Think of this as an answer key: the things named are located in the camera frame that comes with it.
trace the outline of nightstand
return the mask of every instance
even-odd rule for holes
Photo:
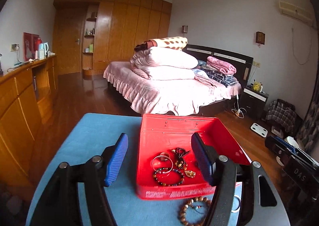
[[[251,118],[259,119],[265,108],[269,95],[252,90],[250,87],[245,87],[239,99],[239,108],[246,109]]]

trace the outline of plaid clothing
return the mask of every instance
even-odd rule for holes
[[[291,132],[295,125],[297,114],[285,104],[276,100],[272,101],[266,115],[266,120],[274,120],[285,128],[287,133]]]
[[[206,72],[209,78],[216,80],[226,87],[233,86],[237,83],[233,75],[225,75],[223,73],[220,73],[219,71],[208,69],[205,67],[202,67],[202,70]]]
[[[224,86],[228,87],[228,86],[233,86],[237,83],[237,81],[235,79],[227,79],[227,80],[222,80],[220,78],[217,78],[215,76],[210,77],[213,80],[216,80],[217,82],[223,84]]]

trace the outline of blue gripper pad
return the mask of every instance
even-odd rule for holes
[[[205,181],[213,186],[218,153],[212,146],[205,145],[198,133],[192,135],[191,146]]]
[[[123,163],[127,148],[129,145],[128,137],[122,133],[114,146],[108,147],[104,152],[110,155],[110,159],[106,165],[105,186],[109,187],[117,178]]]

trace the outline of red tray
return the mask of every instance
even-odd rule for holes
[[[235,163],[249,165],[250,159],[243,149],[229,133],[218,118],[171,116],[158,114],[144,114],[142,119],[137,165],[137,195],[144,200],[171,200],[192,198],[200,195],[213,194],[215,187],[211,187],[202,177],[195,166],[195,156],[191,148],[191,136],[198,132],[206,145],[213,146],[218,154],[225,155]],[[153,179],[154,170],[151,167],[153,158],[161,152],[168,152],[173,162],[171,149],[185,148],[191,152],[184,157],[188,169],[196,172],[194,178],[185,176],[185,181],[179,186],[160,186]],[[154,162],[156,167],[170,166],[170,162]],[[170,173],[161,181],[177,182],[177,173]]]

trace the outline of electric kettle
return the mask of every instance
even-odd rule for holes
[[[44,50],[44,56],[45,56],[49,50],[49,44],[47,42],[40,43],[39,50]]]

